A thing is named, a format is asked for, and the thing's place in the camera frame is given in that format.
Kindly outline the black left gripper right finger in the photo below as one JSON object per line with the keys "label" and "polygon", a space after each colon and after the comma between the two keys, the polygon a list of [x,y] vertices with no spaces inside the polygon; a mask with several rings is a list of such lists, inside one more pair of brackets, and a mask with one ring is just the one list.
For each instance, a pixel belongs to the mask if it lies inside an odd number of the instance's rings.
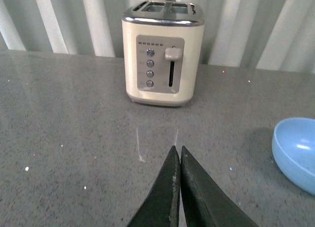
{"label": "black left gripper right finger", "polygon": [[186,147],[181,152],[181,192],[189,227],[256,227]]}

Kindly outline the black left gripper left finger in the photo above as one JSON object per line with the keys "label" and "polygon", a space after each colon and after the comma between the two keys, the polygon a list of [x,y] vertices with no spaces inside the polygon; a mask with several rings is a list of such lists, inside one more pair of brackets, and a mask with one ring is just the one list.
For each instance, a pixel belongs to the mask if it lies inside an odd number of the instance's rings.
{"label": "black left gripper left finger", "polygon": [[144,202],[129,227],[177,227],[179,225],[181,165],[172,146]]}

